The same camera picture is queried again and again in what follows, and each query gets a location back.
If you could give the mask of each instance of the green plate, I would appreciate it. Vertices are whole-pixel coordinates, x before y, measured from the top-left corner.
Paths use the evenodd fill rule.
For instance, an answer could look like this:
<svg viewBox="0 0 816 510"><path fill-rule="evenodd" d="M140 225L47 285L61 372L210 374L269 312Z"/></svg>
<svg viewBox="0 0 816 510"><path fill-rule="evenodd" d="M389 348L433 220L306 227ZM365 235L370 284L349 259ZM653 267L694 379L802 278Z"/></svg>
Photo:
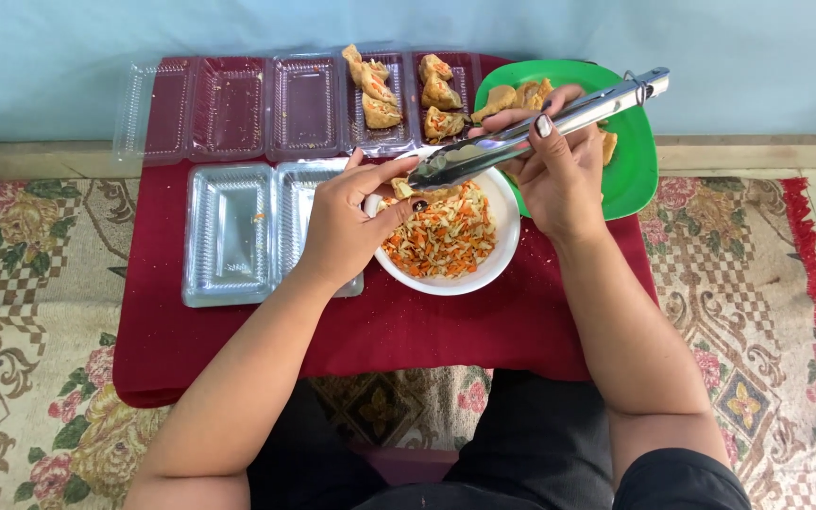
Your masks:
<svg viewBox="0 0 816 510"><path fill-rule="evenodd" d="M590 94L622 81L622 78L595 64L572 60L530 60L503 65L483 79L477 89L474 110L487 103L487 92L496 85L518 87L527 81L539 82L550 78L554 87L564 84L581 84ZM619 135L613 159L603 169L603 216L615 220L640 211L654 196L659 171L656 163L656 145L650 131L650 122L643 108L619 111L602 126L608 132ZM518 210L530 218L521 194L511 184L518 199Z"/></svg>

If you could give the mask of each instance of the person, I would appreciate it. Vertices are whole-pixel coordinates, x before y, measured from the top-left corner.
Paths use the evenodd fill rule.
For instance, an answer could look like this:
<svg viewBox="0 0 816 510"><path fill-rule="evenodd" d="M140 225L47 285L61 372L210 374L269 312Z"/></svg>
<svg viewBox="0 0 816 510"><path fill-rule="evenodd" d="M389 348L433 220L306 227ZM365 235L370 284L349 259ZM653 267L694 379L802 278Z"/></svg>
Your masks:
<svg viewBox="0 0 816 510"><path fill-rule="evenodd" d="M556 249L593 383L495 370L474 437L440 484L387 487L348 450L298 371L333 293L427 205L370 219L364 197L417 159L360 165L355 150L316 189L301 260L175 405L124 508L750 508L691 351L606 227L595 125L563 137L546 116L582 94L559 87L543 113L504 110L471 135L538 114L533 151L501 169Z"/></svg>

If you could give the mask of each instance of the hand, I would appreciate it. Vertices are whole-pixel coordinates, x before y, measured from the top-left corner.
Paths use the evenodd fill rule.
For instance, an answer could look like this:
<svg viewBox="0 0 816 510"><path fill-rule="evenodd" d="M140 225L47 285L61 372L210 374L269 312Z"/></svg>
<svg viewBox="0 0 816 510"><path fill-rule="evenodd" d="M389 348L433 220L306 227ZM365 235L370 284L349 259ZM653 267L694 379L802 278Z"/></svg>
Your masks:
<svg viewBox="0 0 816 510"><path fill-rule="evenodd" d="M363 158L361 149L355 148L345 171L316 187L304 252L296 266L297 271L329 283L333 291L364 269L374 251L408 219L412 206L420 200L396 203L370 218L361 211L364 197L377 187L381 188L379 194L391 196L388 181L412 170L418 158L359 166Z"/></svg>
<svg viewBox="0 0 816 510"><path fill-rule="evenodd" d="M553 244L590 238L606 226L600 205L603 138L596 124L560 136L549 118L563 104L583 95L579 85L563 85L550 93L544 101L546 117L530 123L528 138L533 151L497 165L518 178L531 218ZM470 130L469 136L499 131L534 115L540 113L503 110L484 119L483 127Z"/></svg>

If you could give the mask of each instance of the clear plastic container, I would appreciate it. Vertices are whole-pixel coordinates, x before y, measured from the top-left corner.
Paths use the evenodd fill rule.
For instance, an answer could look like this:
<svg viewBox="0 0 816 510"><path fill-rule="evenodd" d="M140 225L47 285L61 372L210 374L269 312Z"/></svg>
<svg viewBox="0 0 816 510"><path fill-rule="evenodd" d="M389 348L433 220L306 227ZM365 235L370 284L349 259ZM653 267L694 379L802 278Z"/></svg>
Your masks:
<svg viewBox="0 0 816 510"><path fill-rule="evenodd" d="M273 169L200 165L188 180L184 283L188 307L262 302L275 288Z"/></svg>
<svg viewBox="0 0 816 510"><path fill-rule="evenodd" d="M194 93L193 162L241 161L265 152L266 102L272 90L266 60L208 57L199 62Z"/></svg>
<svg viewBox="0 0 816 510"><path fill-rule="evenodd" d="M464 113L471 115L474 112L474 99L477 95L477 89L481 85L481 57L477 53L469 52L450 52L450 51L429 51L429 52L412 52L412 63L415 73L418 66L421 64L421 59L430 53L440 57L444 63L448 64L452 69L452 79L448 80L449 87L459 93L461 98L461 108L457 110L446 110L449 112ZM430 140L424 135L424 119L427 117L427 108L421 106L421 94L424 93L424 84L421 82L421 77L417 77L416 93L418 97L417 112L421 119L421 135L423 136L423 144L431 145ZM439 141L437 145L454 144L458 140L468 137L468 130L473 127L473 124L468 122L465 124L460 134L455 136L447 136Z"/></svg>
<svg viewBox="0 0 816 510"><path fill-rule="evenodd" d="M131 64L113 142L119 166L175 164L187 156L196 58Z"/></svg>
<svg viewBox="0 0 816 510"><path fill-rule="evenodd" d="M273 59L269 160L323 158L343 151L342 60L331 52Z"/></svg>
<svg viewBox="0 0 816 510"><path fill-rule="evenodd" d="M398 100L402 112L402 122L384 129L370 129L364 119L361 105L363 91L352 80L351 74L343 73L346 97L346 114L343 116L343 131L347 134L346 147L360 147L370 157L396 156L421 146L421 124L418 107L421 96L415 90L415 65L411 64L411 53L395 51L361 51L362 60L374 59L385 64L389 70L386 85Z"/></svg>
<svg viewBox="0 0 816 510"><path fill-rule="evenodd" d="M316 186L330 180L346 168L347 158L279 163L276 167L278 213L274 231L276 243L275 276L278 281L295 267L304 251L310 212ZM357 296L364 290L364 273L358 274L340 290L337 298Z"/></svg>

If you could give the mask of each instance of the red cloth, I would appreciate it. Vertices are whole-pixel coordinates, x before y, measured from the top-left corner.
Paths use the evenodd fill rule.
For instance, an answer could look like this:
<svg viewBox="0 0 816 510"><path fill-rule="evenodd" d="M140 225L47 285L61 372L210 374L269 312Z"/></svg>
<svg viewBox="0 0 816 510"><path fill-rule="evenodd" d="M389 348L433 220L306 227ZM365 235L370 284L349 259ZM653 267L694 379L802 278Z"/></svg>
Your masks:
<svg viewBox="0 0 816 510"><path fill-rule="evenodd" d="M482 59L484 74L507 62ZM178 400L255 308L181 303L191 166L183 161L147 168L141 179L113 368L119 397L134 407ZM637 216L607 224L656 302ZM408 289L371 261L362 295L336 298L326 307L301 375L480 365L589 379L556 253L533 221L522 219L521 226L521 241L505 272L463 296Z"/></svg>

